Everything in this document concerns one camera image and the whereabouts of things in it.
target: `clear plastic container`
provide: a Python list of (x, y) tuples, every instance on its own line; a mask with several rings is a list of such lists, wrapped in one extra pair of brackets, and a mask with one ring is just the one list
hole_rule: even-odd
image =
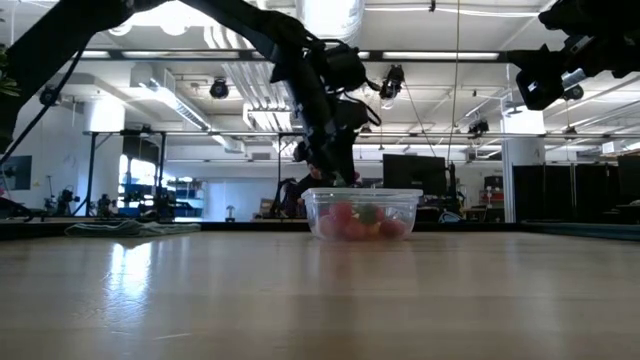
[(422, 190), (316, 188), (302, 194), (309, 227), (325, 240), (403, 240)]

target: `monitor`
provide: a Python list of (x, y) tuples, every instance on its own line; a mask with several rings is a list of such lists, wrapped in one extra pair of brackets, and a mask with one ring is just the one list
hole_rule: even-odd
[(419, 189), (437, 196), (447, 193), (445, 158), (384, 154), (382, 163), (385, 188)]

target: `towel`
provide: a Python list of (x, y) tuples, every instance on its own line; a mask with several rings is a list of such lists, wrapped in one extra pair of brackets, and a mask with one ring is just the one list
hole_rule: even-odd
[(156, 222), (141, 224), (128, 220), (118, 225), (76, 224), (65, 230), (67, 236), (138, 238), (162, 235), (186, 234), (200, 231), (199, 224), (161, 225)]

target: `wooden table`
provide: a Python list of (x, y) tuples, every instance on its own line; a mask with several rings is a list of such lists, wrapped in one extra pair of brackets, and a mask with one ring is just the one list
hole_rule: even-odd
[(640, 247), (200, 233), (0, 243), (2, 359), (639, 359)]

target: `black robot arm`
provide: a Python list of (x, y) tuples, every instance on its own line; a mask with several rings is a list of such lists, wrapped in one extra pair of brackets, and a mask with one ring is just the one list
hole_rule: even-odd
[[(20, 96), (0, 94), (0, 152), (12, 141), (22, 106), (100, 31), (116, 27), (138, 11), (165, 0), (60, 0), (7, 51), (4, 76), (16, 80)], [(326, 43), (296, 19), (260, 10), (243, 0), (184, 0), (184, 3), (249, 40), (276, 67), (272, 82), (284, 81), (304, 130), (296, 160), (313, 157), (323, 171), (353, 184), (352, 145), (369, 121), (363, 103), (340, 94), (367, 83), (358, 49)]]
[(568, 38), (560, 51), (545, 45), (508, 52), (509, 62), (522, 70), (516, 81), (527, 107), (544, 110), (575, 86), (576, 78), (607, 70), (622, 78), (639, 71), (639, 11), (637, 0), (559, 0), (541, 13), (548, 30), (561, 30)]

